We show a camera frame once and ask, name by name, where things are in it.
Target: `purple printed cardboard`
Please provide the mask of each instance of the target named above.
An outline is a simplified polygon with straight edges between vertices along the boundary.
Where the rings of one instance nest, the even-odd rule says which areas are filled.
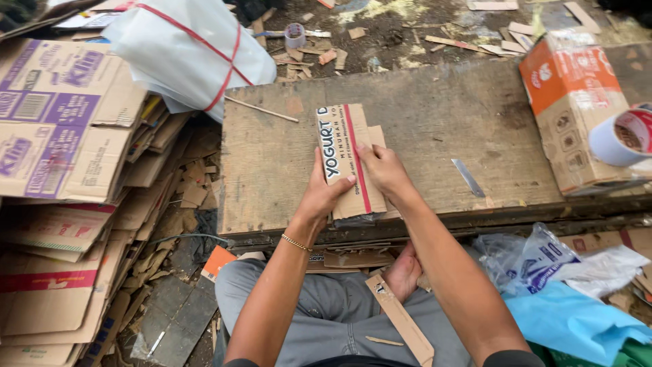
[[[0,45],[0,195],[105,202],[147,91],[109,44]]]

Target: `wire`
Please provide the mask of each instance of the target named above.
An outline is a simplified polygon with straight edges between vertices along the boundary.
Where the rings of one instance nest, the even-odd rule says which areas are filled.
[[[184,234],[177,234],[176,236],[170,236],[170,237],[161,238],[160,240],[150,241],[149,243],[152,244],[152,245],[155,245],[155,244],[159,244],[159,243],[161,243],[161,242],[163,242],[163,241],[171,240],[172,238],[179,238],[179,237],[194,237],[194,236],[197,236],[197,237],[210,237],[210,238],[213,238],[213,239],[215,239],[215,240],[222,241],[222,242],[224,242],[225,244],[228,244],[228,243],[229,243],[228,240],[225,240],[225,239],[223,239],[223,238],[221,238],[221,237],[213,236],[212,234],[203,234],[203,233],[184,233]]]

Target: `packing tape roll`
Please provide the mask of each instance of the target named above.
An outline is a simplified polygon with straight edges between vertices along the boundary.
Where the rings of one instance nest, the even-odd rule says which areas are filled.
[[[601,161],[620,167],[652,158],[652,105],[643,104],[603,121],[589,132],[589,146]]]
[[[306,30],[303,28],[303,25],[299,23],[289,24],[284,34],[287,47],[299,48],[306,45]]]

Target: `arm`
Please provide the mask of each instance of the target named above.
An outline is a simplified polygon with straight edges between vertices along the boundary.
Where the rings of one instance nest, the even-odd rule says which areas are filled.
[[[372,181],[406,222],[432,291],[476,366],[495,352],[530,351],[500,294],[428,207],[396,154],[358,147]]]
[[[337,198],[354,182],[355,176],[349,176],[328,186],[320,150],[315,149],[308,188],[285,235],[311,248]],[[235,322],[224,364],[248,359],[260,367],[274,366],[297,307],[308,256],[308,251],[281,239]]]

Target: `gray pants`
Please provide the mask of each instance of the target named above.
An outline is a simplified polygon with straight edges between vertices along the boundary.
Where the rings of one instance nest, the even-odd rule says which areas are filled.
[[[246,259],[220,270],[215,295],[229,333],[264,268],[262,261]],[[364,283],[367,279],[360,272],[307,274],[276,365],[300,367],[340,355],[368,355],[418,366],[407,345],[365,338],[403,342],[387,315],[379,314],[380,305]],[[433,366],[471,366],[469,353],[433,294],[418,288],[403,306],[434,347]]]

